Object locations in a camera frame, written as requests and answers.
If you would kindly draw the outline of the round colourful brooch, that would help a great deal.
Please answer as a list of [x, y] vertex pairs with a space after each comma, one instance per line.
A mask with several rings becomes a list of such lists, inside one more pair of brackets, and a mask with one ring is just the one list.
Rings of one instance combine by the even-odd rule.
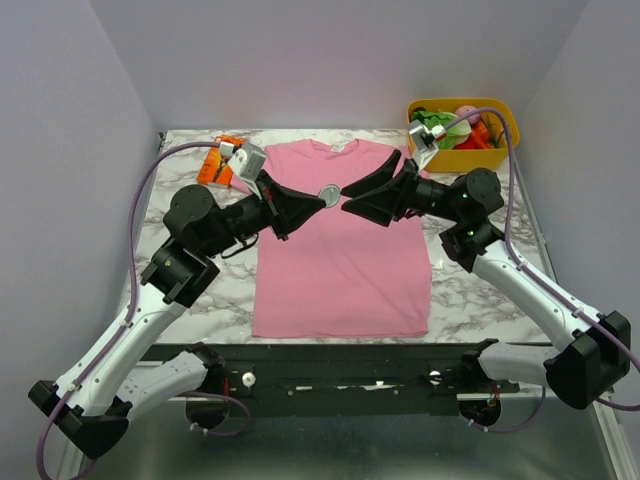
[[340, 187], [335, 184], [326, 185], [319, 191], [318, 198], [322, 199], [325, 202], [326, 208], [332, 208], [336, 206], [340, 201]]

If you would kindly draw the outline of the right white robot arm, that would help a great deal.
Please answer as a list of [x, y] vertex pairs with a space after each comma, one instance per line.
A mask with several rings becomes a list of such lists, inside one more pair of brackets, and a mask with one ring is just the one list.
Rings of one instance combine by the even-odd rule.
[[630, 322], [600, 314], [532, 266], [493, 225], [504, 200], [496, 173], [476, 168], [445, 185], [424, 178], [412, 159], [394, 151], [377, 170], [344, 187], [344, 211], [387, 227], [429, 215], [452, 222], [440, 235], [450, 260], [500, 290], [545, 333], [550, 347], [487, 340], [460, 367], [460, 379], [480, 392], [495, 380], [551, 389], [566, 405], [584, 409], [630, 370]]

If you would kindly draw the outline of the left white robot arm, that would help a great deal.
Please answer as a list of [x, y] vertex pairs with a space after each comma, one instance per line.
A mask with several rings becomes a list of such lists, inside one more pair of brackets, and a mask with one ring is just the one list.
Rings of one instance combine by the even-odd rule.
[[214, 393], [221, 359], [187, 348], [146, 376], [131, 370], [159, 335], [182, 316], [219, 274], [215, 256], [244, 251], [262, 230], [285, 240], [326, 206], [324, 199], [281, 186], [260, 172], [254, 191], [220, 207], [202, 185], [178, 190], [163, 222], [169, 237], [132, 288], [129, 304], [65, 374], [39, 380], [29, 399], [87, 458], [96, 460], [124, 436], [135, 417], [195, 390]]

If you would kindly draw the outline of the pink t-shirt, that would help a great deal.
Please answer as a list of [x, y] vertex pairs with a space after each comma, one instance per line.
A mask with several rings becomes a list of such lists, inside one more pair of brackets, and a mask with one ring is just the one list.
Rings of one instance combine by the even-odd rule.
[[[355, 139], [338, 150], [312, 139], [266, 146], [264, 170], [309, 194], [376, 170], [390, 145]], [[253, 335], [264, 338], [413, 337], [428, 332], [432, 264], [420, 218], [388, 228], [344, 212], [313, 215], [287, 241], [257, 244]]]

